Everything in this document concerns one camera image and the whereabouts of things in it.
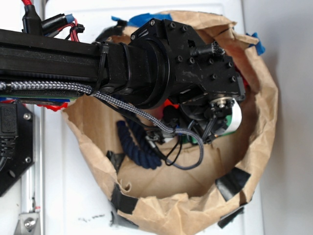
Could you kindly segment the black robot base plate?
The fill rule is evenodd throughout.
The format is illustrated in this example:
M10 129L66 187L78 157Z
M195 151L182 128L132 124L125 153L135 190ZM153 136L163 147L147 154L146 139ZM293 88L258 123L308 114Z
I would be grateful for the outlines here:
M34 115L20 103L0 104L0 195L33 165Z

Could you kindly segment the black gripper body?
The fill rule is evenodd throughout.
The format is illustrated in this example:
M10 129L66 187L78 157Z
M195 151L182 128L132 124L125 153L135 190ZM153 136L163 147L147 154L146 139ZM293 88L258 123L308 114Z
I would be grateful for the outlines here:
M204 143L226 130L226 117L246 97L231 56L189 25L151 19L131 35L128 102L152 109L169 100Z

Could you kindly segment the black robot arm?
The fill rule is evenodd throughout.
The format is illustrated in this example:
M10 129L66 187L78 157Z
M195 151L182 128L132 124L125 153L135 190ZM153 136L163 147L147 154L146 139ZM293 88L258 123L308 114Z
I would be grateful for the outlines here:
M84 94L120 95L139 109L166 100L180 106L197 132L242 102L244 83L218 43L189 25L151 19L131 42L86 44L8 30L0 32L0 98L59 104Z

